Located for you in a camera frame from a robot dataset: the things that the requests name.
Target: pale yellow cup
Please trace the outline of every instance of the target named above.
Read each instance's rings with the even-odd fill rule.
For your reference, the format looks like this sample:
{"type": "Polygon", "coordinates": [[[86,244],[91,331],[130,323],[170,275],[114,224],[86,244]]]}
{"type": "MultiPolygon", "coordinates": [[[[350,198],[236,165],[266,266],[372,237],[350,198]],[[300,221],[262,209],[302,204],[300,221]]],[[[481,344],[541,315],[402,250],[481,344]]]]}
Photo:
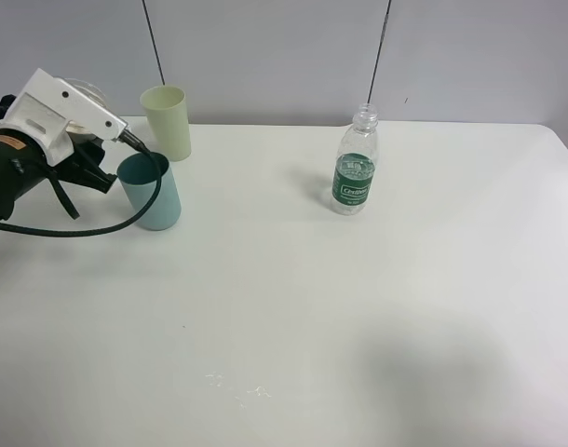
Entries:
{"type": "Polygon", "coordinates": [[[172,86],[153,87],[142,94],[140,103],[156,137],[158,152],[170,161],[181,161],[190,156],[191,137],[184,91],[172,86]]]}

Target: light blue cup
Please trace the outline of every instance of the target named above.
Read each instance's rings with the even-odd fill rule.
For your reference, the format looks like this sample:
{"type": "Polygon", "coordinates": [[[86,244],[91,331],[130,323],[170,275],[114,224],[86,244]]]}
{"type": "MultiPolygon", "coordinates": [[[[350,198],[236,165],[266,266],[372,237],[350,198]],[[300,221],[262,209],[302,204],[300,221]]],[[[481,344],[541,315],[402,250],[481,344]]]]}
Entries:
{"type": "MultiPolygon", "coordinates": [[[[136,224],[148,230],[166,230],[179,220],[181,200],[172,177],[170,162],[165,156],[156,152],[153,152],[152,156],[162,172],[162,187],[154,205],[136,224]]],[[[150,159],[144,154],[130,156],[120,164],[116,175],[127,193],[128,201],[135,211],[139,211],[156,188],[156,174],[150,159]]]]}

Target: table surface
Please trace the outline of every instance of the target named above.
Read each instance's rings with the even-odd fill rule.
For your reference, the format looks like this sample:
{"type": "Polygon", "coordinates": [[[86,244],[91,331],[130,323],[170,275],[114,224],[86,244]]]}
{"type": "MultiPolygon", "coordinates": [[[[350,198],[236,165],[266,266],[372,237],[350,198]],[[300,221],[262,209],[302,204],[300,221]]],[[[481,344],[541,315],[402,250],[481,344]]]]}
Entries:
{"type": "MultiPolygon", "coordinates": [[[[382,122],[343,217],[344,132],[192,126],[170,230],[0,233],[0,446],[568,446],[566,148],[382,122]]],[[[79,221],[41,184],[11,222],[132,213],[119,184],[67,191],[79,221]]]]}

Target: cup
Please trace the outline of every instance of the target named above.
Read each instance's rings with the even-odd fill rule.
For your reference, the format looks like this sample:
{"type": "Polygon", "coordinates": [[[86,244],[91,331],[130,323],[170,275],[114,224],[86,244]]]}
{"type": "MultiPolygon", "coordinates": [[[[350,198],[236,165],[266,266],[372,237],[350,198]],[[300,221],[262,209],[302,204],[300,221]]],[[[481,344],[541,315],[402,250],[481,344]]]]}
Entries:
{"type": "MultiPolygon", "coordinates": [[[[179,220],[181,201],[168,159],[156,152],[153,152],[152,156],[160,167],[162,186],[152,207],[136,224],[148,230],[166,230],[179,220]]],[[[156,189],[156,170],[152,162],[144,154],[135,154],[123,160],[116,170],[116,175],[135,212],[139,211],[156,189]]]]}
{"type": "Polygon", "coordinates": [[[142,94],[140,103],[160,152],[170,161],[181,161],[190,156],[191,137],[184,91],[172,86],[153,87],[142,94]]]}

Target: wire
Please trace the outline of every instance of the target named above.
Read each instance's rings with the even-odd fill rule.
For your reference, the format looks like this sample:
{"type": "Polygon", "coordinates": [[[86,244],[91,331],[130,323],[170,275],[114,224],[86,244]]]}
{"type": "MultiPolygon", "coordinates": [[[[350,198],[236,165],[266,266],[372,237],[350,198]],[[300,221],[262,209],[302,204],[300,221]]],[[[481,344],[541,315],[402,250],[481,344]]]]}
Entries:
{"type": "Polygon", "coordinates": [[[109,233],[114,233],[115,231],[127,228],[129,225],[137,222],[144,214],[147,212],[157,199],[160,194],[160,188],[162,187],[162,171],[157,161],[152,156],[150,150],[145,147],[142,142],[137,141],[136,147],[134,149],[137,152],[141,152],[150,160],[150,163],[154,165],[154,171],[156,172],[156,188],[152,193],[152,196],[147,201],[147,203],[137,211],[131,218],[125,220],[122,223],[118,223],[113,226],[107,226],[105,228],[97,228],[93,230],[80,230],[80,231],[57,231],[57,230],[42,230],[40,228],[30,228],[29,226],[18,226],[12,225],[10,223],[0,223],[0,230],[7,231],[8,233],[16,233],[20,235],[28,236],[40,236],[40,237],[90,237],[90,236],[100,236],[107,235],[109,233]]]}

